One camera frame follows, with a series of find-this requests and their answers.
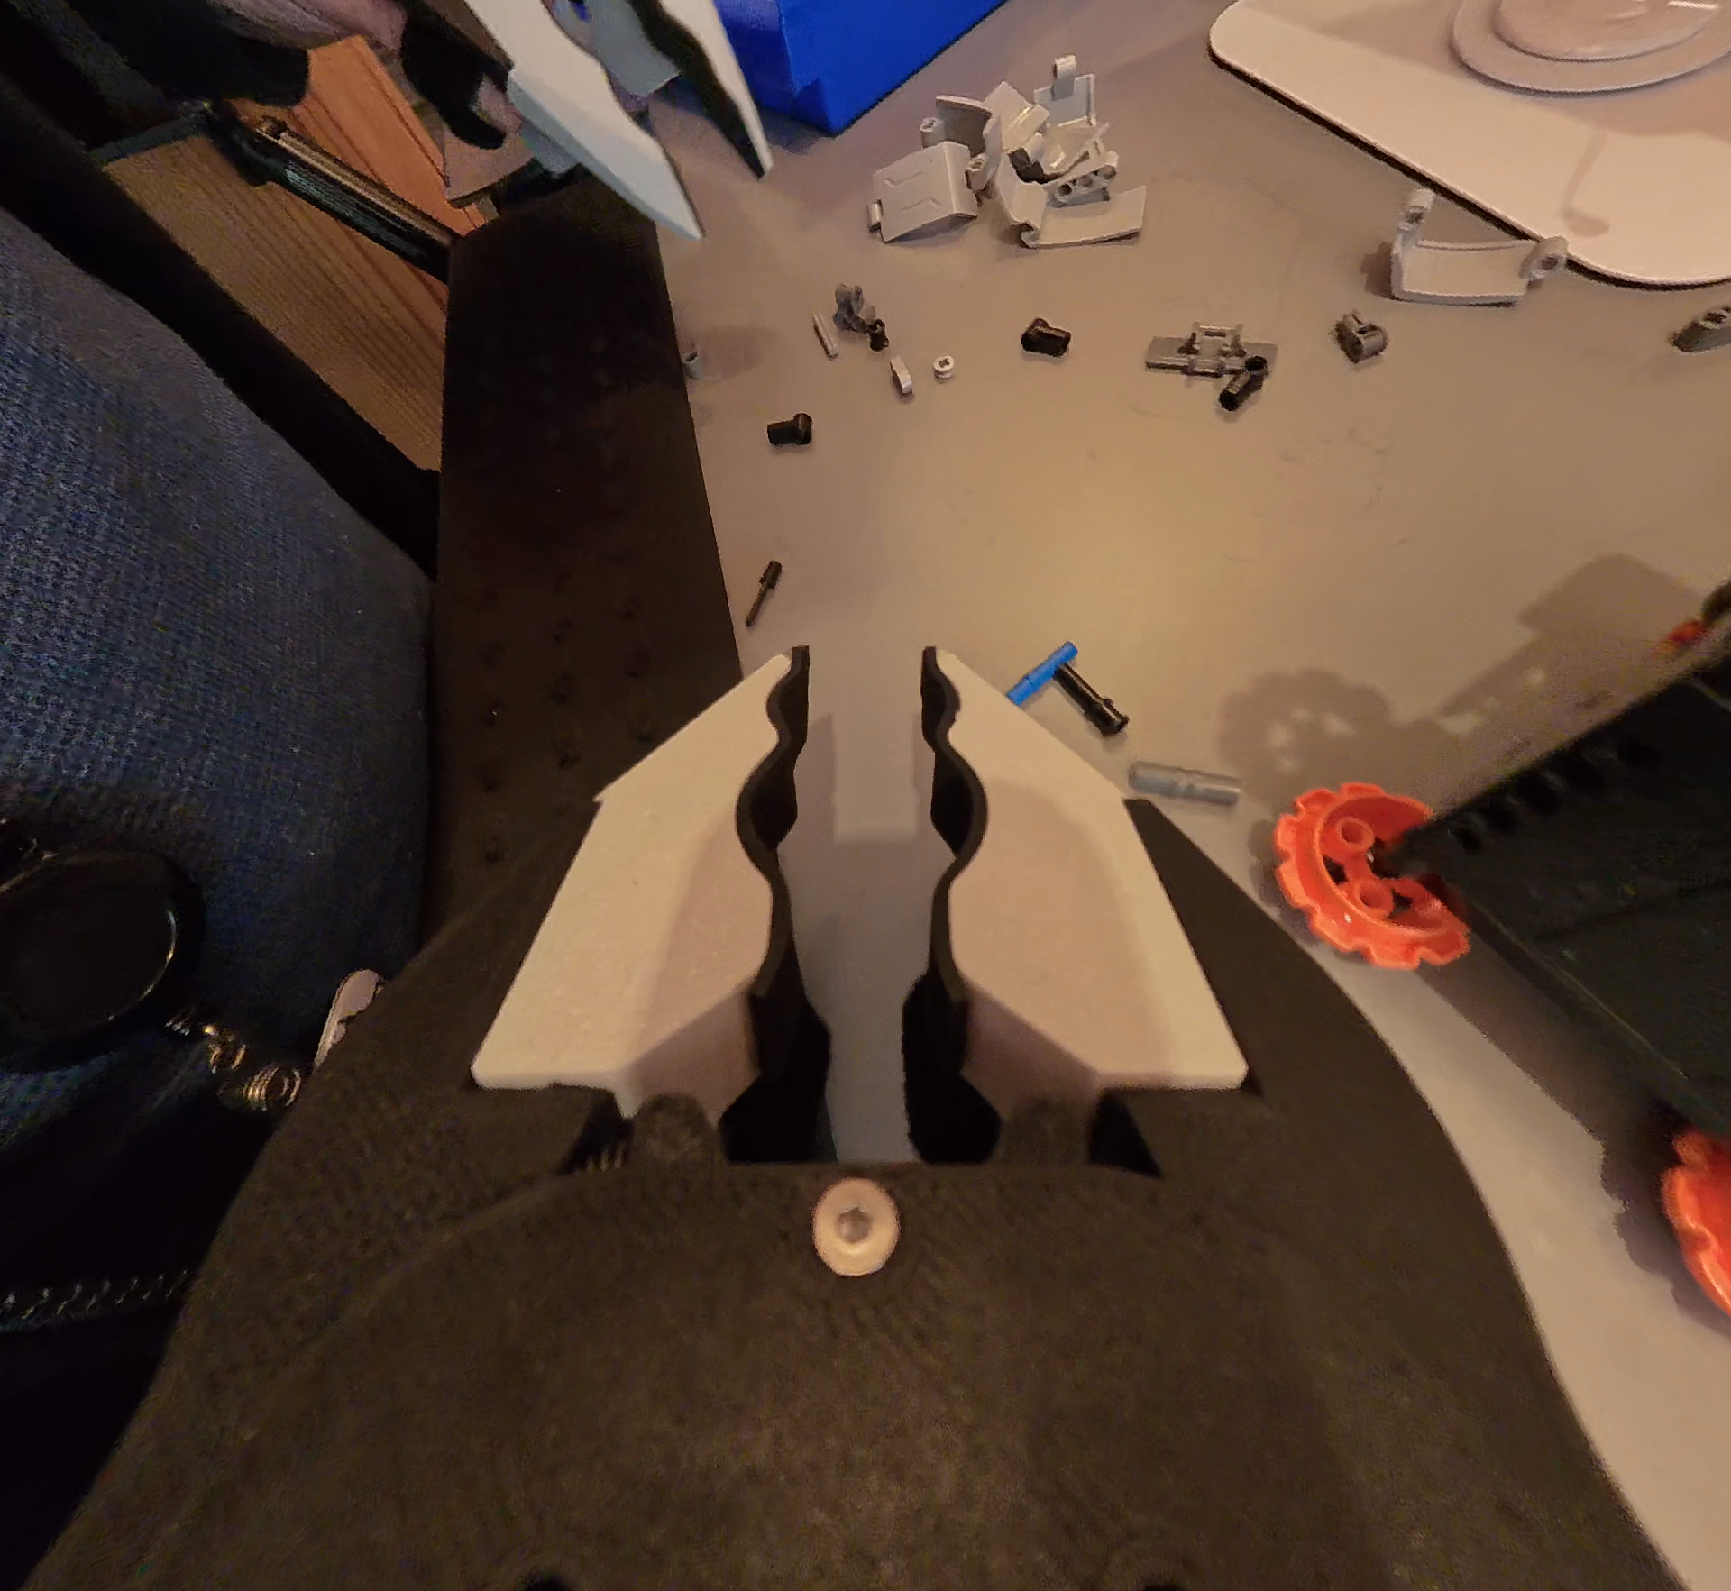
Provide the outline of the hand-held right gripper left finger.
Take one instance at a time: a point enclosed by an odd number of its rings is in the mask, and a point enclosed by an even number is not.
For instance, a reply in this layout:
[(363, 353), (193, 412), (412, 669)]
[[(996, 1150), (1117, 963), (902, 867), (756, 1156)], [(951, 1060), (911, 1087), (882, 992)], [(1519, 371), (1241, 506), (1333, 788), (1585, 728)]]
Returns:
[(778, 847), (797, 817), (810, 656), (772, 656), (601, 791), (476, 1085), (597, 1089), (628, 1116), (677, 1094), (722, 1118), (797, 1073), (815, 1017)]

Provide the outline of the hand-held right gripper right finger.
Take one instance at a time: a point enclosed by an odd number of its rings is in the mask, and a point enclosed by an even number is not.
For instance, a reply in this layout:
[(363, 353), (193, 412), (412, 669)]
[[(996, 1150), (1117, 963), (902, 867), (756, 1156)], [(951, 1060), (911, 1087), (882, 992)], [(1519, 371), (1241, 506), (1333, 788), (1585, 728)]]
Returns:
[(954, 853), (929, 968), (985, 1098), (1237, 1089), (1248, 1064), (1131, 809), (954, 652), (922, 651), (933, 824)]

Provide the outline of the building block robot chassis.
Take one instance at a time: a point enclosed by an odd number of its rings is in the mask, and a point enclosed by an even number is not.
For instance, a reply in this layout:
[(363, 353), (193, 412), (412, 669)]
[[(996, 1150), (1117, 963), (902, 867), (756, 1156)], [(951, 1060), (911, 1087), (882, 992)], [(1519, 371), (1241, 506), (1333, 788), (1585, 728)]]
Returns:
[(1272, 833), (1319, 939), (1389, 970), (1479, 937), (1679, 1121), (1659, 1183), (1688, 1273), (1730, 1309), (1728, 584), (1661, 649), (1663, 687), (1438, 815), (1313, 788)]

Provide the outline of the pile of light grey panels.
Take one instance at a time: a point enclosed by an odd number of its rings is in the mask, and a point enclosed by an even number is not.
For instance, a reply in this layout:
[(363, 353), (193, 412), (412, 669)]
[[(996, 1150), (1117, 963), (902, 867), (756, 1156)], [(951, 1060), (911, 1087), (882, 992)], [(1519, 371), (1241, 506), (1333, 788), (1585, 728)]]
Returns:
[(1023, 247), (1136, 238), (1147, 187), (1120, 182), (1097, 77), (1073, 55), (1028, 93), (942, 95), (920, 122), (920, 149), (875, 171), (870, 228), (882, 241), (925, 238), (992, 212)]

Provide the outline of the silver key clip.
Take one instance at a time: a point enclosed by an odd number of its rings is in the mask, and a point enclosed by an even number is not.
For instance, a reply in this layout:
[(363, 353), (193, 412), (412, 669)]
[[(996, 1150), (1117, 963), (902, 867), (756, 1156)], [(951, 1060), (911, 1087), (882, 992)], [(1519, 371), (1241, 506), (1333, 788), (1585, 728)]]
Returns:
[(228, 1109), (280, 1118), (300, 1098), (312, 1075), (327, 1064), (350, 1024), (374, 1002), (385, 977), (376, 970), (348, 973), (338, 986), (309, 1056), (296, 1056), (192, 1004), (165, 1019), (165, 1031), (192, 1044), (201, 1056), (219, 1103)]

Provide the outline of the dark perforated mat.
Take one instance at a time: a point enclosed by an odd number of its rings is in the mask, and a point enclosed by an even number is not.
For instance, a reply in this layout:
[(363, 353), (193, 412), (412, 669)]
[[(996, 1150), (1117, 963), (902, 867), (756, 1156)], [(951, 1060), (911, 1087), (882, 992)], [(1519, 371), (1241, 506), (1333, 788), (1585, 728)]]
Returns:
[(588, 174), (453, 250), (431, 928), (742, 676), (660, 256)]

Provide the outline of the person's leg in jeans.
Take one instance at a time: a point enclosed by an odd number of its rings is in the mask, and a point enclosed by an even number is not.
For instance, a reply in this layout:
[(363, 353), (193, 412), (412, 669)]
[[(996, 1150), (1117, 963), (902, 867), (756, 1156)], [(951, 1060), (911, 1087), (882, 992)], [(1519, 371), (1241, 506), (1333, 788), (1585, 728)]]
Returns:
[(309, 1053), (415, 946), (419, 564), (166, 324), (20, 219), (2, 241), (4, 815), (165, 856), (193, 992)]

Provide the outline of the black wristwatch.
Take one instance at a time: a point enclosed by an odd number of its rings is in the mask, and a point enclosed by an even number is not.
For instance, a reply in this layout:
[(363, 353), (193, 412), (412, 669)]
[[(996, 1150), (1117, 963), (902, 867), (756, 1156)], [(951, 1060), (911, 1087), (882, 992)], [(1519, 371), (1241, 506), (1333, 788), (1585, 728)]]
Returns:
[(73, 1065), (168, 1029), (204, 943), (204, 896), (170, 858), (4, 829), (4, 1067)]

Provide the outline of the grey clip block piece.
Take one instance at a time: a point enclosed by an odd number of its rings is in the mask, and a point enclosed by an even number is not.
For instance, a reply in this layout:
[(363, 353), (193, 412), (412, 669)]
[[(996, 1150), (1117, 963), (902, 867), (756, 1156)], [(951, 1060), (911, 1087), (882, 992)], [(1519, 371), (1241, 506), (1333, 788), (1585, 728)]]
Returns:
[(1281, 348), (1250, 339), (1243, 324), (1192, 324), (1187, 333), (1156, 335), (1145, 349), (1151, 369), (1196, 376), (1228, 378), (1246, 369), (1272, 369)]

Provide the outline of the light grey panel piece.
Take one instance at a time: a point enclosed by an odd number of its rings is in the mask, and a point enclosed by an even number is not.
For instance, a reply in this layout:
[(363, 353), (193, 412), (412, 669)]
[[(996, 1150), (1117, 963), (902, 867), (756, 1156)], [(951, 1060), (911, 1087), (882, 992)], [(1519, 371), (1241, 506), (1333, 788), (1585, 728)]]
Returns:
[(1445, 241), (1425, 236), (1436, 201), (1429, 187), (1414, 187), (1391, 243), (1391, 295), (1407, 302), (1506, 306), (1522, 301), (1539, 281), (1569, 261), (1569, 239), (1510, 238), (1504, 241)]

